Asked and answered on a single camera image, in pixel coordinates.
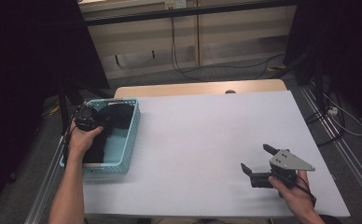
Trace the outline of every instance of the beige panel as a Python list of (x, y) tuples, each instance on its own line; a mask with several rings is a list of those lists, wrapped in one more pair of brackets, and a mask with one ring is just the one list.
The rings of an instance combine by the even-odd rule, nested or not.
[(135, 86), (121, 87), (117, 89), (114, 97), (122, 98), (196, 94), (224, 94), (225, 91), (228, 90), (236, 91), (236, 93), (257, 91), (286, 91), (286, 86), (281, 79)]
[(202, 15), (202, 42), (214, 44), (288, 35), (285, 10), (286, 7), (275, 7)]
[[(113, 8), (84, 13), (85, 18), (128, 15), (163, 10), (164, 3), (138, 7)], [(177, 47), (195, 46), (195, 19), (193, 16), (175, 18)], [(89, 27), (93, 43), (100, 56), (121, 55), (172, 47), (170, 19), (134, 21)]]

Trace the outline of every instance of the black cable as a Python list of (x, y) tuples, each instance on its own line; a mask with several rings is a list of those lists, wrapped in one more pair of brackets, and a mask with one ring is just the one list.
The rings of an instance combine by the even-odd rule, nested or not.
[[(173, 66), (173, 69), (175, 71), (177, 71), (178, 73), (180, 73), (181, 75), (183, 75), (184, 77), (187, 77), (187, 78), (190, 78), (190, 79), (194, 79), (194, 80), (198, 80), (198, 81), (201, 81), (201, 82), (207, 82), (206, 80), (203, 80), (203, 79), (200, 79), (200, 78), (197, 78), (197, 77), (189, 77), (187, 75), (185, 75), (185, 73), (180, 69), (180, 67), (178, 66), (178, 60), (177, 60), (177, 54), (176, 54), (176, 51), (175, 51), (175, 28), (174, 28), (174, 18), (171, 17), (170, 18), (171, 22), (172, 22), (172, 66)], [(174, 66), (174, 60), (173, 60), (173, 57), (175, 59), (175, 64), (177, 66), (177, 68), (175, 68)]]
[(309, 185), (307, 184), (307, 182), (301, 178), (300, 176), (297, 175), (297, 177), (299, 177), (306, 185), (306, 188), (305, 189), (304, 187), (302, 187), (301, 185), (297, 184), (297, 183), (294, 183), (294, 182), (291, 182), (290, 180), (284, 178), (284, 180), (286, 182), (288, 182), (289, 184), (291, 184), (293, 187), (296, 187), (297, 189), (300, 189), (301, 191), (305, 192), (306, 194), (308, 194), (312, 200), (312, 203), (313, 203), (313, 207), (315, 207), (315, 203), (317, 202), (317, 198), (315, 198), (315, 196), (310, 192), (310, 188), (309, 188)]
[(57, 97), (54, 101), (52, 101), (50, 104), (44, 106), (43, 110), (46, 111), (50, 108), (52, 108), (54, 105), (56, 105), (59, 102), (59, 97)]
[(202, 81), (202, 82), (208, 82), (207, 80), (203, 80), (203, 79), (196, 78), (196, 77), (189, 77), (189, 76), (186, 75), (186, 73), (190, 73), (190, 72), (193, 72), (193, 71), (195, 71), (195, 70), (199, 70), (199, 69), (203, 69), (203, 68), (249, 68), (249, 67), (256, 67), (256, 66), (265, 64), (265, 67), (264, 67), (262, 73), (261, 73), (260, 75), (258, 75), (257, 77), (254, 77), (254, 78), (253, 78), (253, 79), (257, 79), (257, 78), (259, 78), (259, 77), (261, 77), (262, 75), (265, 74), (266, 68), (268, 67), (268, 62), (269, 62), (269, 61), (271, 61), (271, 60), (273, 60), (274, 58), (277, 58), (277, 57), (279, 57), (279, 56), (284, 56), (284, 55), (285, 55), (284, 53), (280, 53), (280, 54), (271, 56), (269, 59), (265, 60), (265, 61), (262, 62), (262, 63), (256, 63), (256, 64), (251, 64), (251, 65), (246, 65), (246, 66), (210, 65), (210, 66), (200, 66), (200, 67), (197, 67), (197, 68), (192, 68), (192, 69), (187, 70), (187, 71), (183, 71), (183, 70), (181, 70), (181, 68), (178, 66), (177, 55), (176, 55), (176, 50), (175, 50), (174, 18), (171, 18), (171, 23), (172, 23), (172, 56), (171, 56), (171, 60), (172, 60), (173, 69), (174, 69), (175, 71), (177, 71), (178, 73), (182, 74), (184, 77), (187, 77), (187, 78), (190, 78), (190, 79), (195, 79), (195, 80)]

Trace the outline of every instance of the dark background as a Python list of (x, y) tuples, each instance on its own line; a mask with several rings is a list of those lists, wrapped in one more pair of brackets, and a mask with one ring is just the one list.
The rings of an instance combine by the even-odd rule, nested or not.
[(87, 28), (41, 27), (67, 20), (82, 20), (77, 1), (0, 0), (0, 193), (61, 78), (108, 87)]

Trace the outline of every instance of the cable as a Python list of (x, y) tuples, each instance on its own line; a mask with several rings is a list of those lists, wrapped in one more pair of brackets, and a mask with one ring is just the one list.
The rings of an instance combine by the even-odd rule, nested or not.
[[(182, 74), (184, 77), (187, 77), (187, 78), (190, 78), (190, 79), (194, 79), (194, 80), (198, 80), (198, 81), (202, 81), (202, 82), (207, 82), (206, 80), (203, 80), (203, 79), (200, 79), (200, 78), (197, 78), (197, 77), (189, 77), (187, 75), (185, 75), (185, 73), (183, 71), (181, 71), (180, 67), (178, 66), (178, 60), (177, 60), (177, 54), (176, 54), (176, 51), (175, 51), (175, 28), (174, 28), (174, 18), (171, 17), (170, 18), (171, 22), (172, 22), (172, 66), (173, 66), (173, 69), (175, 71), (177, 71), (178, 73)], [(177, 68), (175, 68), (174, 66), (174, 61), (173, 61), (173, 56), (175, 58), (175, 64), (177, 65)]]
[[(339, 110), (341, 110), (342, 112), (344, 112), (344, 113), (346, 113), (348, 116), (350, 116), (352, 119), (354, 119), (359, 125), (361, 125), (361, 127), (362, 127), (362, 123), (358, 120), (358, 119), (356, 119), (353, 115), (351, 115), (349, 112), (347, 112), (347, 111), (345, 111), (343, 108), (341, 108), (341, 106), (339, 106), (339, 105), (337, 105), (337, 104), (335, 104), (329, 97), (327, 97), (325, 94), (324, 94), (324, 96), (333, 104), (333, 105), (335, 105)], [(332, 117), (332, 119), (333, 119), (333, 121), (339, 126), (339, 127), (341, 127), (343, 130), (345, 130), (346, 132), (348, 132), (348, 133), (350, 133), (350, 134), (353, 134), (353, 135), (355, 135), (355, 136), (362, 136), (362, 133), (353, 133), (353, 132), (351, 132), (351, 131), (349, 131), (348, 129), (346, 129), (344, 126), (344, 124), (342, 125), (342, 124), (339, 124), (335, 119), (334, 119), (334, 117), (333, 117), (333, 115), (331, 115), (331, 117)]]
[(198, 80), (198, 81), (202, 81), (202, 82), (208, 82), (207, 80), (203, 80), (203, 79), (200, 79), (200, 78), (197, 78), (197, 77), (189, 77), (186, 75), (186, 73), (190, 73), (190, 72), (193, 72), (193, 71), (196, 71), (196, 70), (199, 70), (199, 69), (203, 69), (203, 68), (250, 68), (250, 67), (256, 67), (256, 66), (259, 66), (259, 65), (262, 65), (262, 64), (265, 64), (265, 67), (262, 71), (261, 74), (259, 74), (257, 77), (254, 77), (253, 79), (257, 79), (259, 77), (261, 77), (262, 75), (265, 74), (266, 72), (266, 68), (268, 67), (268, 62), (273, 60), (274, 58), (277, 58), (279, 56), (284, 56), (285, 54), (284, 53), (280, 53), (280, 54), (277, 54), (277, 55), (274, 55), (274, 56), (271, 56), (269, 59), (265, 60), (264, 62), (261, 62), (261, 63), (256, 63), (256, 64), (251, 64), (251, 65), (245, 65), (245, 66), (230, 66), (230, 65), (209, 65), (209, 66), (199, 66), (197, 68), (192, 68), (192, 69), (189, 69), (189, 70), (181, 70), (181, 68), (178, 66), (178, 61), (177, 61), (177, 55), (176, 55), (176, 51), (175, 51), (175, 28), (174, 28), (174, 18), (171, 18), (171, 23), (172, 23), (172, 56), (171, 56), (171, 60), (172, 60), (172, 66), (173, 66), (173, 69), (182, 74), (184, 77), (187, 77), (187, 78), (190, 78), (190, 79), (195, 79), (195, 80)]

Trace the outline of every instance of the power cord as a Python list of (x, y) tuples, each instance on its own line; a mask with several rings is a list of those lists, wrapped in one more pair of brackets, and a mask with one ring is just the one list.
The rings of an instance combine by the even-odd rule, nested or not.
[(197, 77), (189, 77), (189, 76), (186, 75), (186, 73), (190, 73), (190, 72), (193, 72), (193, 71), (196, 71), (196, 70), (199, 70), (199, 69), (203, 69), (203, 68), (236, 68), (236, 69), (238, 69), (238, 68), (256, 67), (256, 66), (265, 64), (265, 67), (264, 67), (263, 71), (257, 77), (252, 78), (253, 80), (258, 79), (259, 77), (261, 77), (261, 76), (263, 76), (265, 74), (266, 69), (268, 67), (268, 62), (269, 61), (273, 60), (274, 58), (285, 55), (284, 53), (280, 53), (280, 54), (277, 54), (277, 55), (274, 55), (274, 56), (270, 57), (269, 59), (265, 60), (264, 62), (251, 64), (251, 65), (245, 65), (245, 66), (209, 65), (209, 66), (200, 66), (200, 67), (197, 67), (197, 68), (192, 68), (192, 69), (183, 71), (183, 70), (180, 69), (180, 67), (178, 65), (177, 55), (176, 55), (176, 50), (175, 50), (176, 47), (175, 47), (174, 18), (171, 18), (171, 23), (172, 23), (172, 56), (171, 56), (171, 60), (172, 60), (173, 69), (176, 72), (182, 74), (184, 77), (187, 77), (187, 78), (190, 78), (190, 79), (198, 80), (198, 81), (201, 81), (201, 82), (208, 82), (207, 80), (203, 80), (203, 79), (200, 79), (200, 78), (197, 78)]

